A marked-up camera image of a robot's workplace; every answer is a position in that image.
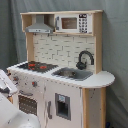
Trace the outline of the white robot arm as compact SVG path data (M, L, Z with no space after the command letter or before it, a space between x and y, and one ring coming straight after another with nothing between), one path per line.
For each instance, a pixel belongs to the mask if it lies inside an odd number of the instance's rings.
M16 92L16 86L0 69L0 128L41 128L37 116L26 114L8 100Z

